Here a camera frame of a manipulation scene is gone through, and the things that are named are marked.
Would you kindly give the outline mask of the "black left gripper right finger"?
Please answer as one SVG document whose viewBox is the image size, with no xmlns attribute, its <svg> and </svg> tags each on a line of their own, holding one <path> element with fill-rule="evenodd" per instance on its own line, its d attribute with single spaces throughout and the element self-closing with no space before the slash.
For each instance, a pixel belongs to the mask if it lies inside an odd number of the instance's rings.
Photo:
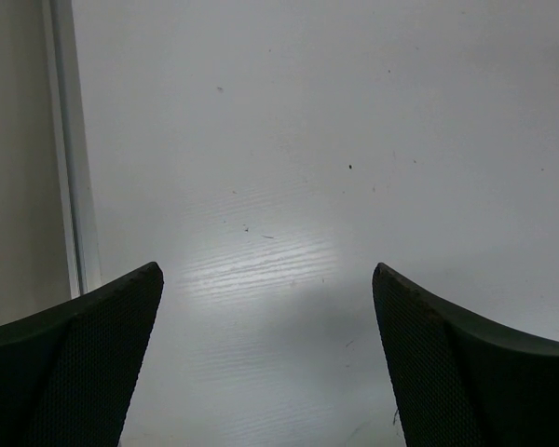
<svg viewBox="0 0 559 447">
<path fill-rule="evenodd" d="M 559 342 L 482 317 L 386 264 L 375 314 L 408 446 L 559 446 Z"/>
</svg>

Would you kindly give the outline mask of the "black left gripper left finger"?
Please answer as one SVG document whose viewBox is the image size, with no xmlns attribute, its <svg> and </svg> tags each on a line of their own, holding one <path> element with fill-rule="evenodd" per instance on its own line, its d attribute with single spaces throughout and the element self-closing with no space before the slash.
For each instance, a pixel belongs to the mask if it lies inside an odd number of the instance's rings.
<svg viewBox="0 0 559 447">
<path fill-rule="evenodd" d="M 0 446 L 117 446 L 162 292 L 151 262 L 0 326 Z"/>
</svg>

